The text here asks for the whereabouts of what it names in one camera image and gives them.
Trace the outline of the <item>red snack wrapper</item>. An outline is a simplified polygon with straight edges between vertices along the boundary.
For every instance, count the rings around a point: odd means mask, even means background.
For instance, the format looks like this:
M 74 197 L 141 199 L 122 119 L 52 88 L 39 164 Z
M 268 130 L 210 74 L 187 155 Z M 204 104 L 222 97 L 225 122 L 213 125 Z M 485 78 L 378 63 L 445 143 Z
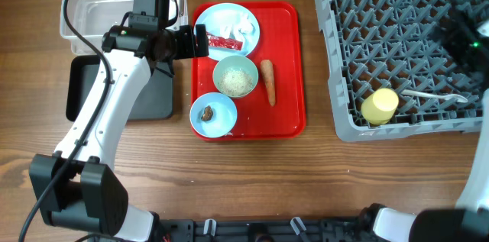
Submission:
M 230 50 L 241 50 L 243 47 L 243 43 L 239 40 L 216 36 L 209 32 L 207 32 L 206 35 L 208 37 L 210 47 L 230 49 Z

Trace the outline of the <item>white tissue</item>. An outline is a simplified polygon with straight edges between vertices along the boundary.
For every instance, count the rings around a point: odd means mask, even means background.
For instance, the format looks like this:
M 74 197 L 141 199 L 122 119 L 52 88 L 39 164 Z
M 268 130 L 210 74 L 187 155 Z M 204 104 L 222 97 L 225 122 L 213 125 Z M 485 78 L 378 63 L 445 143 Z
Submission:
M 247 36 L 254 31 L 254 25 L 243 11 L 227 10 L 221 13 L 219 19 L 219 35 L 244 43 Z

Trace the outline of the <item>white rice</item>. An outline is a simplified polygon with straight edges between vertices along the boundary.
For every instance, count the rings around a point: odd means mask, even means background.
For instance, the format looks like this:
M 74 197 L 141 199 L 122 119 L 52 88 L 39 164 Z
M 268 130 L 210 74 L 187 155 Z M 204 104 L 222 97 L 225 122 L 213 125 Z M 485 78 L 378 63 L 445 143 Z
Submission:
M 229 97 L 240 97 L 253 89 L 253 80 L 242 69 L 228 69 L 219 79 L 218 88 Z

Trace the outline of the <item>white plastic spoon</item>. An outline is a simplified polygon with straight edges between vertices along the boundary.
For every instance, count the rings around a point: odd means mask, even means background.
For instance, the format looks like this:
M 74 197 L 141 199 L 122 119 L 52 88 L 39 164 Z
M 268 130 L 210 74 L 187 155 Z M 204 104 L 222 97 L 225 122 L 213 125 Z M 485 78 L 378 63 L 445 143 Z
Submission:
M 422 97 L 422 98 L 437 98 L 437 99 L 442 99 L 445 101 L 449 100 L 455 100 L 456 102 L 459 103 L 468 103 L 468 99 L 462 95 L 457 95 L 457 94 L 447 94 L 447 95 L 437 95 L 437 94 L 432 94 L 432 93 L 426 93 L 426 92 L 418 92 L 414 90 L 409 90 L 409 89 L 404 89 L 401 92 L 402 95 L 411 95 L 411 96 L 416 96 L 416 97 Z

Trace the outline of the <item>yellow cup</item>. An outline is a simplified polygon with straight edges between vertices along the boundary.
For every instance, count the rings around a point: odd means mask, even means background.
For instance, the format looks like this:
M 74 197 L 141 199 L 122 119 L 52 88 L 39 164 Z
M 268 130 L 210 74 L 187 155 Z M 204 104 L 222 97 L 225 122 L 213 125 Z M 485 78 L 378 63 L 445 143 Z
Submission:
M 370 124 L 382 125 L 390 121 L 398 105 L 398 94 L 392 89 L 382 88 L 362 102 L 361 114 Z

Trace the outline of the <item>green bowl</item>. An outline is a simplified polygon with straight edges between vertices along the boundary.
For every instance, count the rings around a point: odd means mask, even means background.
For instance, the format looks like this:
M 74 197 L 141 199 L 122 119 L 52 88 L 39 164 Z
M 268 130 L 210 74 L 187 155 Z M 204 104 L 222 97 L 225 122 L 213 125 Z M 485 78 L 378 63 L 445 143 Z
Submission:
M 227 56 L 217 62 L 212 81 L 215 87 L 230 98 L 243 98 L 256 87 L 259 74 L 255 63 L 245 56 Z

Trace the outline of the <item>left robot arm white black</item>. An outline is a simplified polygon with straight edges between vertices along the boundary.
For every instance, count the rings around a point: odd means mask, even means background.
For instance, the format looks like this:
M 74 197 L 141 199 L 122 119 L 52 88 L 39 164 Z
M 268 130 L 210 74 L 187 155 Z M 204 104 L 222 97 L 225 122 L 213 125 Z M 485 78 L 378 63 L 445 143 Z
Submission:
M 128 241 L 161 241 L 158 214 L 128 203 L 113 172 L 132 107 L 155 63 L 208 56 L 206 27 L 145 31 L 114 26 L 105 35 L 99 74 L 72 129 L 52 155 L 34 156 L 29 176 L 44 223 Z

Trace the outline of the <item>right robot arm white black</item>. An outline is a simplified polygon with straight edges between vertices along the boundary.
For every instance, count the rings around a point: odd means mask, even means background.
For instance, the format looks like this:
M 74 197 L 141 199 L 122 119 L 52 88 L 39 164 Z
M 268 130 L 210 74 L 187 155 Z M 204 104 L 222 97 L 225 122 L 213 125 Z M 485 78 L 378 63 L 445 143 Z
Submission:
M 434 41 L 449 52 L 467 76 L 480 79 L 482 125 L 468 181 L 454 208 L 427 209 L 419 214 L 379 204 L 358 216 L 356 231 L 371 232 L 387 241 L 488 241 L 488 23 L 476 22 L 455 9 L 434 27 Z

